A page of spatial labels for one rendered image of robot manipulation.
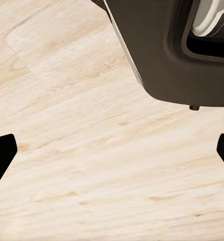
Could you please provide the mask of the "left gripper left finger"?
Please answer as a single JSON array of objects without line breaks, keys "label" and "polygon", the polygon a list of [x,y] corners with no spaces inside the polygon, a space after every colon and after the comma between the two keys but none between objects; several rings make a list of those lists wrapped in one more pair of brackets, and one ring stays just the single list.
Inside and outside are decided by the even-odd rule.
[{"label": "left gripper left finger", "polygon": [[18,146],[13,134],[0,137],[0,180],[18,152]]}]

